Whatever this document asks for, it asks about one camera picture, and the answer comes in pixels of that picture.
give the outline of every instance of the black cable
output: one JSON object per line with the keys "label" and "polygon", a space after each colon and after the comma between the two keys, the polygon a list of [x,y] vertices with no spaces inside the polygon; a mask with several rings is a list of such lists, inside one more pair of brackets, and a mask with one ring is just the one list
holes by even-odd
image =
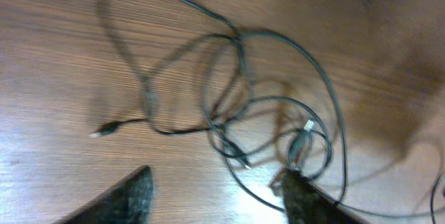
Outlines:
{"label": "black cable", "polygon": [[[136,77],[138,77],[140,79],[140,82],[142,84],[144,102],[145,102],[143,105],[143,108],[144,108],[144,112],[146,114],[146,118],[145,119],[133,119],[133,120],[128,120],[128,121],[124,121],[124,122],[111,122],[110,124],[108,124],[108,128],[104,128],[105,129],[104,132],[98,131],[98,132],[94,133],[94,134],[96,134],[96,136],[101,136],[101,135],[103,135],[103,133],[111,134],[116,129],[118,129],[118,127],[121,127],[122,125],[129,124],[129,123],[136,123],[136,122],[148,122],[150,128],[152,128],[155,132],[157,132],[159,134],[167,135],[167,136],[191,134],[191,133],[206,131],[212,148],[216,152],[218,152],[219,154],[221,154],[223,156],[223,159],[225,160],[225,163],[229,169],[230,174],[235,179],[235,181],[238,183],[238,185],[246,193],[251,195],[256,200],[260,201],[261,203],[263,203],[273,209],[276,209],[278,211],[284,212],[283,208],[272,205],[271,203],[266,202],[265,200],[263,200],[262,198],[260,198],[259,196],[255,195],[253,192],[251,192],[242,183],[242,181],[238,178],[238,176],[234,172],[232,166],[228,162],[228,159],[236,159],[238,161],[240,161],[241,159],[247,159],[248,156],[256,154],[256,153],[266,149],[270,144],[272,144],[274,141],[277,140],[277,138],[276,138],[274,140],[267,141],[252,151],[243,152],[243,151],[241,151],[241,149],[239,149],[239,147],[236,146],[236,144],[234,144],[227,138],[227,128],[233,122],[242,120],[243,116],[248,111],[248,108],[251,104],[265,102],[265,101],[281,101],[281,102],[287,102],[287,103],[291,103],[296,106],[299,106],[300,108],[306,110],[312,116],[312,118],[313,118],[312,120],[314,120],[317,123],[317,125],[322,129],[322,132],[314,131],[314,130],[309,132],[309,136],[310,136],[311,140],[313,138],[312,134],[318,134],[319,136],[321,136],[322,139],[325,141],[325,149],[326,149],[325,160],[323,162],[322,168],[319,171],[317,171],[314,175],[309,176],[310,179],[316,179],[317,177],[322,175],[332,160],[332,142],[330,140],[329,133],[328,133],[327,128],[326,128],[325,124],[323,123],[323,121],[317,116],[317,114],[312,109],[310,109],[308,106],[306,106],[302,102],[299,102],[298,100],[295,100],[295,99],[292,99],[289,97],[283,97],[283,96],[267,96],[267,97],[258,97],[258,98],[254,97],[254,93],[253,93],[253,91],[254,91],[253,90],[253,87],[254,87],[253,80],[254,79],[253,79],[252,75],[250,74],[250,68],[249,68],[249,64],[248,64],[246,56],[245,56],[245,50],[244,50],[245,47],[244,47],[243,41],[247,38],[251,38],[251,37],[255,37],[255,36],[274,38],[276,40],[280,40],[280,41],[292,46],[294,49],[299,51],[314,66],[316,71],[320,74],[323,82],[325,83],[327,91],[330,94],[332,103],[334,104],[334,109],[335,109],[337,122],[338,122],[338,126],[339,126],[339,132],[340,132],[341,147],[342,147],[342,168],[343,168],[342,185],[341,185],[341,192],[340,192],[337,200],[333,200],[328,195],[326,195],[326,197],[331,199],[332,201],[334,201],[335,205],[341,205],[342,207],[346,207],[346,208],[352,209],[354,211],[358,211],[363,214],[369,214],[369,215],[374,215],[374,216],[380,216],[380,217],[386,217],[386,218],[414,218],[414,217],[425,216],[427,214],[427,213],[422,213],[422,214],[412,214],[412,215],[405,215],[405,216],[379,214],[379,213],[375,213],[375,212],[371,212],[371,211],[366,211],[363,209],[358,209],[355,207],[350,207],[350,206],[343,204],[342,200],[345,197],[346,189],[348,187],[348,157],[347,157],[347,145],[346,145],[346,131],[345,131],[343,116],[341,114],[341,108],[339,105],[339,101],[337,99],[337,95],[334,91],[332,83],[330,82],[330,80],[329,80],[327,74],[325,73],[325,71],[323,70],[323,68],[321,68],[321,66],[318,64],[318,62],[307,51],[305,51],[299,44],[292,41],[285,35],[282,35],[280,33],[270,31],[270,30],[241,32],[240,29],[238,29],[236,26],[234,26],[233,23],[231,23],[227,18],[223,17],[222,15],[212,12],[212,11],[204,8],[203,6],[197,4],[193,1],[190,1],[190,0],[178,0],[178,1],[188,5],[190,7],[197,9],[201,13],[204,13],[205,15],[208,15],[208,16],[218,20],[218,21],[222,22],[223,24],[226,24],[230,28],[231,33],[228,35],[212,33],[212,34],[203,35],[203,36],[200,36],[194,40],[191,40],[184,46],[178,48],[172,55],[169,56],[169,58],[166,61],[163,61],[162,63],[157,65],[149,73],[149,75],[145,76],[140,71],[138,66],[136,65],[134,58],[133,58],[133,54],[131,53],[130,49],[126,46],[124,40],[120,37],[119,33],[115,30],[115,27],[111,20],[111,13],[109,11],[109,8],[111,6],[111,4],[110,4],[111,0],[99,0],[99,3],[97,4],[97,13],[100,17],[100,22],[101,22],[102,26],[106,30],[107,36],[112,40],[119,55],[121,55],[121,57],[124,59],[124,61],[127,62],[127,64],[130,66],[130,68],[133,70],[133,73],[136,75]],[[200,44],[208,39],[226,40],[226,41],[228,41],[229,45],[233,46],[236,49],[238,66],[234,72],[234,74],[235,74],[234,77],[230,81],[228,87],[226,87],[225,92],[223,93],[223,96],[212,107],[210,107],[207,104],[207,100],[206,100],[207,88],[208,88],[208,82],[210,80],[211,74],[213,73],[213,66],[216,64],[216,62],[219,58],[219,55],[220,55],[220,51],[219,51],[217,54],[215,54],[213,56],[213,58],[210,61],[209,67],[207,68],[205,75],[204,75],[204,81],[203,81],[202,89],[201,89],[201,109],[202,109],[202,113],[207,121],[207,126],[197,127],[194,129],[182,129],[182,130],[177,129],[177,130],[170,130],[170,131],[160,130],[155,124],[155,116],[156,116],[156,110],[158,108],[158,106],[157,106],[158,102],[157,102],[157,94],[154,92],[154,89],[151,84],[152,79],[159,72],[161,72],[164,68],[171,65],[175,61],[179,60],[184,55],[184,53],[186,53],[187,51],[191,51],[198,44]],[[238,79],[242,79],[244,81],[244,85],[245,85],[244,88],[245,88],[245,93],[246,93],[245,101],[244,101],[243,105],[239,109],[237,109],[236,113],[232,117],[223,120],[223,123],[217,123],[216,120],[218,118],[218,115],[216,112],[217,112],[219,106],[222,104],[221,102],[225,99],[224,94],[227,94],[227,91],[229,91],[232,88],[232,86],[234,85],[234,82],[236,82]],[[292,129],[291,131],[287,131],[286,133],[283,133],[283,134],[289,134],[290,132],[295,132],[296,134],[298,134],[301,131],[302,131],[302,129]],[[219,140],[221,142],[221,145],[220,145],[221,147],[218,147],[218,145],[216,144],[216,142],[213,138],[213,134],[215,134],[219,138]],[[433,192],[432,192],[432,199],[434,197],[434,193],[435,193],[435,190],[433,190]],[[440,212],[445,211],[445,207],[442,207],[441,209],[434,210],[432,208],[432,204],[431,204],[431,216],[432,216],[433,221],[434,221],[434,212],[439,212],[439,211]]]}

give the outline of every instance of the wooden table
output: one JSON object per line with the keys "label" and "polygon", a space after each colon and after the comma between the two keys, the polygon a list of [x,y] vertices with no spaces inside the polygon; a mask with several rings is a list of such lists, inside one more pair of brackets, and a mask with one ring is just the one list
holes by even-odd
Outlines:
{"label": "wooden table", "polygon": [[[445,0],[194,1],[237,25],[288,35],[326,69],[346,120],[347,204],[395,214],[428,210],[428,190],[444,165]],[[143,117],[139,83],[99,25],[96,2],[0,0],[0,223],[54,222],[143,164],[152,167],[156,183],[151,223],[285,222],[282,214],[237,187],[205,134],[165,137],[139,124],[88,138],[105,122]],[[144,70],[200,34],[227,32],[173,0],[115,0],[112,11]],[[267,39],[247,44],[257,94],[304,101],[335,135],[334,163],[318,183],[337,195],[340,146],[323,83],[290,47]],[[202,121],[202,51],[206,47],[156,80],[161,126]],[[226,52],[216,68],[214,90],[227,83],[233,56]],[[279,133],[284,114],[299,115],[285,104],[255,110],[264,109],[261,117],[234,126],[231,136],[241,146],[254,147]],[[280,141],[252,158],[252,171],[239,170],[254,192],[277,204],[281,200],[267,184],[281,166],[285,147]],[[315,154],[309,169],[321,159]],[[438,207],[444,204],[443,186]],[[365,218],[430,222],[429,217]]]}

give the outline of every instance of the cable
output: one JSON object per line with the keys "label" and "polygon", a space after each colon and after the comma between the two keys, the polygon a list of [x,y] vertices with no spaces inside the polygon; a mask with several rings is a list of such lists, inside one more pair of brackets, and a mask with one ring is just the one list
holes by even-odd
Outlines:
{"label": "cable", "polygon": [[[300,54],[302,54],[311,64],[314,66],[315,70],[318,72],[320,77],[322,78],[327,91],[329,92],[330,99],[334,105],[334,110],[337,117],[337,123],[340,133],[340,139],[341,139],[341,155],[342,155],[342,183],[341,183],[341,191],[336,200],[334,200],[331,196],[325,195],[327,198],[331,199],[334,202],[334,205],[340,205],[342,207],[346,207],[349,209],[352,209],[354,211],[358,211],[363,214],[369,214],[374,216],[381,216],[386,218],[414,218],[414,217],[420,217],[425,216],[426,213],[422,214],[414,214],[414,215],[406,215],[406,216],[392,216],[389,214],[379,214],[371,211],[366,211],[363,209],[358,209],[355,207],[350,207],[348,205],[345,205],[342,203],[345,195],[346,190],[348,187],[348,155],[347,155],[347,143],[346,143],[346,130],[345,130],[345,124],[343,121],[343,116],[341,113],[341,108],[339,105],[339,101],[337,99],[337,95],[334,91],[334,88],[332,86],[331,81],[329,80],[326,72],[323,70],[323,68],[318,64],[318,62],[307,52],[305,51],[299,44],[292,41],[290,38],[286,37],[285,35],[282,35],[280,33],[270,31],[267,29],[263,30],[256,30],[256,31],[241,31],[236,27],[232,22],[230,22],[227,18],[223,17],[222,15],[219,15],[215,12],[210,11],[209,9],[193,2],[190,0],[178,0],[179,2],[182,2],[201,13],[204,13],[207,16],[210,16],[223,24],[227,25],[231,31],[230,34],[220,34],[220,33],[211,33],[207,35],[202,35],[194,40],[189,41],[185,45],[178,48],[173,54],[171,54],[166,60],[159,63],[159,65],[155,66],[153,70],[148,74],[144,75],[142,71],[139,69],[139,67],[136,65],[136,62],[134,61],[134,56],[131,53],[130,49],[125,44],[124,40],[120,37],[117,30],[115,30],[115,27],[113,25],[113,20],[111,19],[111,13],[109,8],[111,7],[111,0],[99,0],[97,3],[97,14],[100,18],[100,23],[102,27],[105,29],[105,32],[107,36],[111,39],[112,43],[114,44],[114,47],[116,48],[119,55],[122,57],[122,59],[129,65],[129,67],[132,69],[135,76],[140,80],[141,86],[143,89],[143,97],[144,97],[144,104],[143,109],[146,115],[146,118],[143,119],[133,119],[133,120],[127,120],[124,122],[115,121],[108,123],[107,125],[104,125],[101,129],[96,131],[95,133],[91,134],[92,137],[98,137],[103,136],[107,134],[112,134],[114,131],[116,131],[119,127],[130,124],[130,123],[137,123],[137,122],[147,122],[149,127],[153,129],[156,133],[166,135],[166,136],[177,136],[177,135],[184,135],[184,134],[192,134],[192,133],[198,133],[205,131],[207,133],[209,143],[211,147],[220,154],[223,159],[225,160],[226,166],[231,174],[231,176],[234,178],[234,180],[238,183],[238,185],[249,195],[251,195],[253,198],[261,202],[262,204],[265,204],[268,207],[271,207],[273,209],[276,209],[281,212],[285,212],[285,210],[281,207],[277,207],[275,205],[272,205],[271,203],[263,200],[259,196],[255,195],[251,190],[249,190],[242,181],[238,178],[237,174],[234,172],[230,162],[228,159],[235,159],[244,166],[248,167],[248,157],[256,154],[262,150],[265,150],[267,147],[269,147],[272,143],[277,141],[277,139],[285,134],[295,133],[295,136],[292,138],[293,141],[299,142],[301,134],[304,133],[304,136],[307,136],[309,138],[310,145],[312,145],[313,134],[318,134],[321,136],[325,143],[325,158],[323,161],[323,165],[316,173],[313,175],[307,176],[309,180],[314,180],[321,176],[323,172],[327,169],[327,167],[330,165],[332,161],[332,141],[330,140],[329,132],[324,124],[324,122],[317,116],[317,114],[309,108],[307,105],[303,104],[302,102],[299,102],[296,99],[290,98],[290,97],[283,97],[283,96],[266,96],[266,97],[255,97],[254,96],[254,79],[253,76],[250,73],[250,67],[249,63],[247,61],[246,55],[245,55],[245,46],[244,46],[244,40],[248,38],[253,37],[267,37],[267,38],[273,38],[279,41],[282,41],[290,46],[292,46],[295,50],[297,50]],[[214,54],[211,59],[210,63],[208,65],[208,68],[206,69],[204,73],[204,80],[201,87],[201,95],[200,95],[200,106],[202,114],[207,122],[206,126],[203,127],[196,127],[192,129],[173,129],[173,130],[162,130],[159,129],[156,126],[156,113],[158,109],[158,101],[159,96],[156,94],[154,88],[152,87],[152,79],[159,74],[163,69],[168,67],[169,65],[172,65],[175,61],[179,60],[186,52],[193,50],[195,47],[197,47],[199,44],[201,44],[204,41],[207,40],[224,40],[228,44],[224,45],[219,51]],[[234,76],[232,77],[231,81],[227,85],[226,89],[222,93],[221,97],[218,99],[218,101],[213,105],[208,105],[207,101],[207,95],[208,93],[208,87],[209,87],[209,80],[211,78],[211,75],[213,74],[213,67],[216,65],[218,59],[220,58],[220,54],[222,50],[224,50],[226,47],[232,46],[236,50],[236,57],[238,61],[237,68],[234,70]],[[233,88],[234,84],[241,79],[244,84],[244,90],[245,90],[245,100],[242,103],[242,105],[236,110],[233,116],[227,117],[225,119],[221,119],[221,115],[217,114],[217,111],[224,101],[226,99],[226,96],[228,92]],[[298,106],[308,112],[312,116],[312,121],[314,121],[320,128],[321,132],[315,131],[313,129],[292,129],[290,131],[284,132],[277,136],[273,140],[266,141],[265,143],[261,144],[259,147],[249,151],[244,152],[239,148],[234,142],[228,139],[227,137],[227,129],[230,127],[231,124],[234,122],[238,122],[243,119],[244,115],[248,112],[248,109],[250,106],[256,103],[262,103],[262,102],[286,102],[290,103],[292,105]],[[215,138],[213,135],[217,136],[220,145],[215,142]],[[288,159],[295,158],[295,152],[294,150],[291,150],[291,148],[288,149],[288,152],[293,152],[292,155],[289,155]],[[432,192],[432,200],[434,198],[435,189]],[[433,209],[433,205],[431,202],[431,216],[434,222],[434,213],[435,212],[443,212],[445,211],[445,207],[442,207],[441,209]]]}

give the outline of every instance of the thin black wire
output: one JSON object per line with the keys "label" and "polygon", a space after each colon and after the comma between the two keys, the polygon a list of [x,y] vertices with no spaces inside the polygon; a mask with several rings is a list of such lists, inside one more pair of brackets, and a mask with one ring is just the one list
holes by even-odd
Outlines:
{"label": "thin black wire", "polygon": [[[391,214],[381,214],[381,213],[375,213],[375,212],[367,211],[367,210],[363,210],[363,209],[358,209],[358,208],[351,207],[351,206],[348,206],[348,205],[345,205],[344,203],[342,203],[342,200],[344,199],[344,197],[346,195],[346,189],[348,186],[348,162],[347,162],[348,156],[347,156],[347,145],[346,145],[346,131],[345,131],[343,116],[341,114],[341,108],[339,105],[339,101],[337,99],[337,95],[334,91],[332,83],[330,82],[327,74],[321,68],[321,66],[318,64],[318,62],[308,52],[306,52],[299,44],[292,41],[285,35],[282,35],[280,33],[274,32],[274,31],[269,31],[269,30],[247,31],[247,32],[241,33],[241,31],[237,27],[235,27],[233,23],[231,23],[228,19],[226,19],[222,15],[212,12],[212,11],[204,8],[203,6],[197,4],[193,1],[190,1],[190,0],[178,0],[178,1],[184,3],[188,6],[191,6],[195,9],[197,9],[198,11],[200,11],[201,13],[204,13],[205,15],[208,15],[208,16],[228,25],[228,27],[232,31],[232,34],[224,35],[224,34],[214,33],[214,34],[203,35],[203,36],[198,37],[197,39],[190,41],[183,47],[180,47],[173,55],[171,55],[167,62],[164,62],[164,63],[160,64],[157,68],[155,68],[149,76],[143,75],[143,73],[141,72],[139,67],[136,65],[136,62],[134,61],[133,54],[131,53],[130,49],[126,46],[124,40],[120,37],[119,33],[114,29],[115,27],[111,20],[111,13],[109,10],[111,0],[99,0],[99,3],[97,4],[97,13],[101,19],[100,22],[101,22],[102,26],[106,30],[107,36],[112,40],[119,55],[121,55],[121,57],[131,67],[131,69],[133,70],[133,73],[136,75],[136,77],[138,77],[140,79],[140,82],[142,83],[142,86],[143,86],[144,98],[145,98],[145,105],[143,106],[143,108],[144,108],[147,118],[128,120],[128,121],[123,122],[122,124],[135,123],[135,122],[148,122],[149,126],[154,131],[156,131],[157,133],[160,133],[163,135],[169,135],[169,136],[191,134],[191,133],[206,131],[208,133],[207,135],[209,137],[209,141],[210,141],[212,147],[224,157],[224,160],[225,160],[225,163],[229,169],[229,172],[231,173],[231,175],[235,179],[235,181],[238,183],[238,185],[246,193],[251,195],[256,200],[260,201],[261,203],[263,203],[269,207],[272,207],[273,209],[276,209],[278,211],[285,212],[285,210],[283,208],[272,205],[271,203],[266,202],[265,200],[261,199],[260,197],[255,195],[253,192],[251,192],[242,183],[242,181],[238,178],[238,176],[234,172],[233,168],[230,166],[230,163],[228,162],[228,158],[235,159],[235,158],[246,157],[246,156],[250,156],[252,154],[256,154],[256,153],[264,150],[271,143],[276,141],[276,139],[265,142],[263,145],[261,145],[257,149],[247,152],[245,154],[233,155],[233,154],[228,154],[225,152],[225,145],[221,145],[222,149],[220,149],[214,142],[213,135],[212,135],[212,133],[216,134],[216,136],[220,139],[222,144],[227,142],[228,141],[227,137],[224,134],[225,129],[230,124],[232,124],[234,121],[240,120],[243,117],[244,113],[248,110],[249,105],[251,105],[253,103],[265,102],[265,101],[271,101],[271,100],[292,103],[292,104],[295,104],[296,106],[299,106],[299,107],[303,108],[304,110],[308,111],[314,117],[315,121],[319,124],[319,126],[321,127],[322,132],[323,132],[323,133],[317,132],[317,131],[310,132],[311,134],[315,133],[315,134],[322,136],[322,139],[325,141],[325,147],[327,150],[326,151],[327,153],[325,155],[325,161],[323,162],[323,167],[315,174],[315,176],[312,177],[312,179],[315,179],[318,176],[320,176],[324,172],[324,170],[329,166],[331,158],[332,158],[332,143],[330,141],[328,131],[327,131],[323,121],[315,114],[315,112],[313,112],[308,106],[304,105],[302,102],[299,102],[295,99],[288,98],[288,97],[269,96],[269,97],[254,98],[254,93],[253,93],[254,83],[253,83],[252,75],[250,74],[248,62],[245,57],[243,41],[244,41],[244,39],[250,38],[253,36],[263,36],[263,37],[274,38],[274,39],[280,40],[288,45],[291,45],[294,49],[298,50],[314,66],[314,68],[320,74],[322,80],[324,81],[326,88],[330,94],[332,103],[334,104],[334,109],[335,109],[335,113],[337,116],[337,122],[338,122],[339,130],[340,130],[340,139],[341,139],[341,146],[342,146],[342,168],[343,168],[342,175],[343,176],[342,176],[341,192],[340,192],[337,200],[332,199],[332,197],[330,197],[329,195],[325,195],[325,196],[327,198],[331,199],[332,201],[334,201],[335,205],[341,205],[342,207],[346,207],[346,208],[352,209],[354,211],[358,211],[362,214],[368,214],[368,215],[372,215],[372,216],[379,216],[379,217],[385,217],[385,218],[416,218],[416,217],[424,217],[424,216],[427,216],[428,214],[431,214],[432,219],[434,221],[434,213],[435,212],[438,213],[438,212],[445,211],[445,207],[434,210],[433,205],[431,204],[431,210],[430,210],[431,213],[428,212],[428,213],[410,214],[410,215],[391,215]],[[207,68],[206,74],[204,76],[204,83],[203,83],[202,89],[201,89],[201,107],[202,107],[203,115],[207,120],[208,126],[200,127],[200,128],[196,128],[196,129],[182,129],[182,130],[172,130],[172,131],[163,131],[163,130],[158,129],[154,123],[154,116],[156,115],[156,109],[157,109],[157,107],[156,107],[157,101],[156,101],[156,93],[154,92],[154,90],[152,89],[152,86],[151,86],[151,78],[156,76],[156,74],[158,74],[163,68],[169,66],[171,63],[173,63],[176,60],[178,60],[179,58],[181,58],[183,53],[190,51],[197,44],[203,42],[204,40],[206,40],[208,38],[226,39],[229,41],[231,46],[236,48],[237,57],[238,57],[238,67],[237,67],[238,69],[237,69],[237,71],[235,71],[235,73],[237,75],[239,75],[244,80],[245,91],[246,91],[246,98],[245,98],[245,101],[244,101],[242,107],[238,109],[237,113],[235,113],[233,118],[227,119],[224,123],[217,123],[215,121],[216,120],[215,112],[217,111],[220,101],[223,98],[220,98],[220,101],[217,104],[213,105],[212,110],[210,110],[209,107],[207,106],[207,103],[205,100],[206,96],[207,96],[206,91],[207,91],[208,82],[209,82],[209,79],[210,79],[210,76],[212,73],[212,71],[211,71],[212,66],[215,65],[216,61],[218,60],[219,54],[216,54],[212,58],[211,64]],[[232,79],[232,81],[230,82],[227,89],[230,89],[232,82],[235,81],[236,79],[237,79],[237,77],[235,77],[235,79]],[[301,131],[301,129],[293,129],[293,131],[299,132],[299,131]],[[439,184],[439,181],[436,181],[435,187],[432,191],[432,200],[433,200],[435,191],[437,190],[438,184]]]}

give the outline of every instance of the tabletop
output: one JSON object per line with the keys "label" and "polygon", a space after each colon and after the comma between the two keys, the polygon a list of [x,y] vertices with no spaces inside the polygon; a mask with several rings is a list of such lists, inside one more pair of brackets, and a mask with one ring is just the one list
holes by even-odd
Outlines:
{"label": "tabletop", "polygon": [[[445,0],[192,0],[244,29],[267,28],[303,46],[327,72],[346,124],[349,187],[345,204],[388,214],[370,223],[430,223],[429,195],[445,150]],[[141,165],[152,168],[151,223],[285,223],[243,192],[205,133],[162,136],[144,122],[88,138],[113,120],[144,118],[141,87],[97,14],[98,0],[0,0],[0,223],[52,223]],[[227,33],[224,24],[175,0],[113,0],[111,14],[144,72],[189,40]],[[154,80],[158,126],[202,125],[200,82],[206,43]],[[305,58],[267,38],[246,40],[256,95],[309,105],[333,136],[334,161],[316,185],[341,186],[341,146],[325,85]],[[227,49],[209,81],[223,90],[236,67]],[[241,84],[234,91],[242,91]],[[233,140],[249,150],[307,115],[285,103],[254,106]],[[283,167],[288,140],[237,169],[255,193],[282,205],[268,187]],[[308,160],[317,169],[320,152]],[[435,204],[444,205],[444,184]],[[437,214],[437,222],[445,216]]]}

